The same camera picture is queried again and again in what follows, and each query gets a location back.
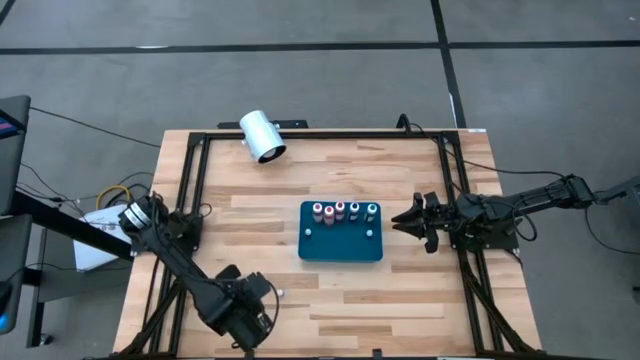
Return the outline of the flat black bar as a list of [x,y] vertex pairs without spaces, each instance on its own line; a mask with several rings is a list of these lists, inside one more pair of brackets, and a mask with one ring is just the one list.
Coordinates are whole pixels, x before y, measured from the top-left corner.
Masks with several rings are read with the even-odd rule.
[[[271,123],[278,129],[308,129],[306,120],[272,120]],[[238,122],[219,122],[218,129],[239,129]]]

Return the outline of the black metal table frame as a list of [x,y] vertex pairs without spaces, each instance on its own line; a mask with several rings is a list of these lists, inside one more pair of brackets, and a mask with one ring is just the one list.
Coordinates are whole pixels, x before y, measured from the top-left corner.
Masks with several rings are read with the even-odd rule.
[[[458,257],[447,237],[436,253],[393,229],[415,192],[448,195],[436,144],[391,130],[291,130],[286,152],[258,164],[239,131],[210,142],[164,135],[152,180],[169,206],[200,206],[196,263],[214,275],[234,264],[261,272],[284,293],[260,358],[464,356],[475,351]],[[298,255],[306,200],[375,201],[384,221],[375,263],[318,263]]]

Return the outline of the grey stand leg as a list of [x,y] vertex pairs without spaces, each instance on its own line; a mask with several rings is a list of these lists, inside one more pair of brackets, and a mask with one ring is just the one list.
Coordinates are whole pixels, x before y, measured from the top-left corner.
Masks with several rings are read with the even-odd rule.
[[601,205],[619,198],[626,198],[632,205],[640,206],[640,176],[635,176],[596,194],[596,202]]

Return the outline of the dark grey panel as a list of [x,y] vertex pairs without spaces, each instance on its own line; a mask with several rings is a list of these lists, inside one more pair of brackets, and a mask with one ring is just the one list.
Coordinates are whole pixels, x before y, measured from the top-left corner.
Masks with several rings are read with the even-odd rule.
[[16,325],[32,217],[0,219],[0,336]]
[[[31,98],[17,95],[0,98],[0,117],[9,115],[25,127],[29,122]],[[10,208],[19,173],[26,133],[0,139],[0,216]]]

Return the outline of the blue plastic tray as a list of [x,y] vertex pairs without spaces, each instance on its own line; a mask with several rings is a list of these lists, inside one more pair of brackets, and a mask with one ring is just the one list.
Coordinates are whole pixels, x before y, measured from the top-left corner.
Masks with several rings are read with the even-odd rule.
[[[383,236],[381,207],[375,202],[357,202],[360,215],[356,221],[348,220],[349,205],[344,202],[345,216],[340,222],[327,226],[322,221],[316,223],[312,218],[312,206],[319,202],[323,208],[336,202],[304,201],[300,205],[298,256],[306,261],[319,262],[378,262],[383,258]],[[369,203],[379,207],[378,217],[372,223],[364,221],[364,213]],[[305,229],[311,229],[312,235],[305,236]],[[372,237],[366,231],[373,231]]]

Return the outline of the white cylindrical lamp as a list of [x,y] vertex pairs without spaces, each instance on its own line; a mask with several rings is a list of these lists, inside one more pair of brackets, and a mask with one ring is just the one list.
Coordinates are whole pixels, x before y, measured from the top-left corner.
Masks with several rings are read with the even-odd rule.
[[239,121],[244,144],[257,163],[271,162],[284,154],[287,147],[277,128],[262,110],[254,110]]

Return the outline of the white paper box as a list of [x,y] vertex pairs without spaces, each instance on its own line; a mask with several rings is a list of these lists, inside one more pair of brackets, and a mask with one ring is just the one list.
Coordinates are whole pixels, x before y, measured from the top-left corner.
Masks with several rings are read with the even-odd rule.
[[[119,225],[118,215],[125,209],[125,204],[115,205],[86,213],[80,220],[88,222],[93,227],[131,244],[130,237],[123,232]],[[73,247],[77,272],[91,271],[117,259],[115,255],[76,240],[73,241]]]

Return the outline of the black metal stand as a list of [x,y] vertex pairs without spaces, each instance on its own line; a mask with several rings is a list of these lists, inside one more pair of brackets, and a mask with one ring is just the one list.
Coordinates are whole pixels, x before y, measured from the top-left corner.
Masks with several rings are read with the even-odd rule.
[[[33,289],[26,331],[26,346],[32,348],[51,341],[42,332],[48,302],[114,285],[124,278],[123,265],[133,257],[126,242],[15,191],[9,212],[2,217],[19,215],[30,215],[33,220],[21,288],[21,291],[25,287]],[[116,262],[89,272],[77,272],[74,240],[115,255]]]

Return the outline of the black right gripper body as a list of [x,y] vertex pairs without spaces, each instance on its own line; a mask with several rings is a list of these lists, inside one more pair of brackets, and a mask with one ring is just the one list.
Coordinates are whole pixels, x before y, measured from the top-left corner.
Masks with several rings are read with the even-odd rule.
[[442,204],[438,197],[426,197],[424,209],[424,234],[433,235],[437,230],[460,231],[468,225],[468,219],[460,212],[457,200]]

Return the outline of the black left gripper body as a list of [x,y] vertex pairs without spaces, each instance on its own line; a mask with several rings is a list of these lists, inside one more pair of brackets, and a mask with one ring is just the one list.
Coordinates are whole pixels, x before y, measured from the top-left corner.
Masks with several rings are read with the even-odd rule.
[[253,315],[258,316],[264,312],[262,298],[271,290],[270,282],[261,272],[251,273],[244,279],[246,303]]

